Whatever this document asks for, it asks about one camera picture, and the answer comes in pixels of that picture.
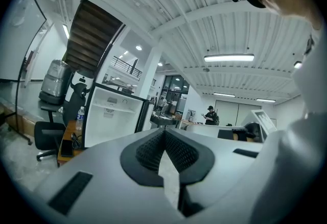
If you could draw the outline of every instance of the desk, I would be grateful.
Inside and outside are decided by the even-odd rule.
[[[63,135],[63,140],[72,140],[72,133],[75,133],[76,136],[79,136],[82,134],[82,131],[76,131],[75,129],[76,127],[76,121],[75,120],[70,120],[68,122],[67,128],[65,130],[65,133]],[[60,148],[59,148],[59,153],[58,153],[58,157],[57,157],[57,162],[61,165],[65,164],[66,162],[70,161],[73,157],[79,155],[80,153],[83,152],[83,150],[73,150],[73,157],[63,157],[61,155],[61,146],[62,146],[62,141],[60,144]]]

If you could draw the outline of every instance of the office chair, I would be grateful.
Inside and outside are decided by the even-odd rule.
[[[81,106],[85,105],[86,85],[78,83],[74,87],[74,92],[69,100],[67,107],[63,111],[63,122],[53,122],[53,112],[57,112],[57,108],[42,106],[41,110],[47,111],[49,121],[38,121],[34,127],[35,146],[42,151],[47,151],[36,156],[38,161],[41,157],[57,155],[59,152],[60,143],[65,133],[66,126],[70,120],[75,120]]]

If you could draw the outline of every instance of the recessed light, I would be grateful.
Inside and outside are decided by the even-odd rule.
[[[63,24],[62,27],[63,27],[63,30],[65,31],[67,39],[69,39],[69,32],[68,32],[67,25]]]
[[[294,68],[296,69],[299,69],[301,66],[302,66],[302,62],[297,61],[294,63]]]
[[[275,103],[276,101],[273,99],[256,99],[258,102],[267,102],[267,103]]]
[[[206,62],[224,62],[224,61],[247,61],[254,60],[253,54],[230,54],[230,55],[207,55],[204,56]]]
[[[217,92],[214,92],[214,95],[220,95],[220,96],[226,96],[226,97],[235,97],[234,94],[225,94],[225,93],[217,93]]]

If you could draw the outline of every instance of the corrugated metal ceiling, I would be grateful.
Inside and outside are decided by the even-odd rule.
[[[207,6],[222,5],[231,0],[112,0],[129,7],[137,17],[126,12],[126,16],[139,21],[140,29],[161,38],[171,48],[171,53],[184,68],[228,66],[245,67],[258,70],[253,74],[234,73],[198,73],[192,74],[194,83],[202,86],[224,87],[226,93],[233,89],[251,89],[268,93],[296,92],[291,80],[283,77],[259,75],[262,69],[291,73],[293,64],[304,53],[310,25],[295,18],[282,18],[259,10],[244,11],[238,9],[230,13],[217,12],[210,16],[189,21],[187,16],[192,11]],[[172,29],[156,34],[161,25],[184,18],[183,23]],[[251,63],[205,63],[208,54],[252,53],[255,59]]]

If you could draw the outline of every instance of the staircase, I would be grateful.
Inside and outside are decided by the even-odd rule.
[[[69,34],[64,61],[93,74],[119,27],[118,19],[88,0],[79,5]]]

